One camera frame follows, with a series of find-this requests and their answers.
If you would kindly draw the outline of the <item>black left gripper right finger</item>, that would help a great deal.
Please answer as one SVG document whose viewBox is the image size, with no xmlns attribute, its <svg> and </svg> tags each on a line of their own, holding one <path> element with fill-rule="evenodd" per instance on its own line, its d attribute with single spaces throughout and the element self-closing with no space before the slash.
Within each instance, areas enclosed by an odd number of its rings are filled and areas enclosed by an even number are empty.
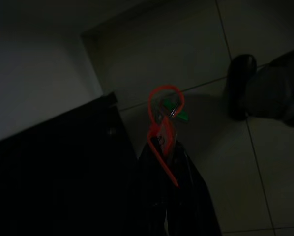
<svg viewBox="0 0 294 236">
<path fill-rule="evenodd" d="M 221 236 L 208 187 L 181 142 L 171 170 L 179 187 L 168 189 L 167 220 L 171 236 Z"/>
</svg>

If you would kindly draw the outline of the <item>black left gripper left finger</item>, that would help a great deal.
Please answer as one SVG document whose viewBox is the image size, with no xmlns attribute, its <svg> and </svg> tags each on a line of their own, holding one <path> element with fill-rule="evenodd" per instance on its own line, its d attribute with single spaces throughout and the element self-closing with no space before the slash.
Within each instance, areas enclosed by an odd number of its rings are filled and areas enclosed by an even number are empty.
<svg viewBox="0 0 294 236">
<path fill-rule="evenodd" d="M 163 170 L 148 144 L 145 144 L 140 154 L 136 174 L 138 231 L 142 236 L 165 236 L 165 179 Z"/>
</svg>

